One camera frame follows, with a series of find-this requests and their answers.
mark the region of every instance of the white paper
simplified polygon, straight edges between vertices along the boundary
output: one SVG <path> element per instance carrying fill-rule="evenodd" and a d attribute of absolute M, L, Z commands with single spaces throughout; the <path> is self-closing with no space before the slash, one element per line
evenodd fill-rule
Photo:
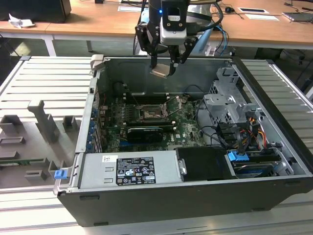
<path fill-rule="evenodd" d="M 9 14 L 9 16 L 10 16 L 9 23 L 16 28 L 35 26 L 31 20 L 21 20 L 15 18 L 14 16 L 11 16 L 11 14 Z"/>
<path fill-rule="evenodd" d="M 254 14 L 245 14 L 250 20 L 266 20 L 266 21 L 279 21 L 274 16 L 267 16 L 267 15 L 254 15 Z"/>
<path fill-rule="evenodd" d="M 118 155 L 103 155 L 102 162 L 103 163 L 115 163 Z"/>
<path fill-rule="evenodd" d="M 141 12 L 141 7 L 134 6 L 119 6 L 117 11 L 126 11 L 126 12 Z"/>

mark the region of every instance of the laptop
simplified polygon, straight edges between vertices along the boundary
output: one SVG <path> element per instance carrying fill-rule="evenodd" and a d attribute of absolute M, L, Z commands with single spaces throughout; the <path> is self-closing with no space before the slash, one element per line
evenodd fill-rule
<path fill-rule="evenodd" d="M 313 21 L 312 13 L 283 12 L 283 15 L 286 16 L 291 21 L 296 21 L 296 22 Z"/>

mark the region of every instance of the label sticker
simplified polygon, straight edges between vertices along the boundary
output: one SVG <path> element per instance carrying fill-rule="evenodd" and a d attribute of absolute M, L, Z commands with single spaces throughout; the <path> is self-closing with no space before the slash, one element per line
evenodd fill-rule
<path fill-rule="evenodd" d="M 103 155 L 102 162 L 103 163 L 115 163 L 118 155 Z"/>
<path fill-rule="evenodd" d="M 156 172 L 153 157 L 118 158 L 116 160 L 116 184 L 155 184 Z"/>

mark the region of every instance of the barcode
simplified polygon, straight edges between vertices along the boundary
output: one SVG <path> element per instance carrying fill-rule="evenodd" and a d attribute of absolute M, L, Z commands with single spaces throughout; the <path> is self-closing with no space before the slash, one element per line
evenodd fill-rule
<path fill-rule="evenodd" d="M 155 177 L 154 176 L 146 176 L 146 180 L 154 180 Z"/>

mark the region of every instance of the desk leg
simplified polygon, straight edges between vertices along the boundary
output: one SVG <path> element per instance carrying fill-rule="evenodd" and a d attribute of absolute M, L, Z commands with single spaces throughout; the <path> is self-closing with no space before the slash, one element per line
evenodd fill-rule
<path fill-rule="evenodd" d="M 86 41 L 86 43 L 87 43 L 88 52 L 93 52 L 91 41 Z"/>
<path fill-rule="evenodd" d="M 53 46 L 53 37 L 52 35 L 44 35 L 43 40 L 45 41 L 45 46 L 48 49 L 49 56 L 56 56 L 55 49 Z"/>

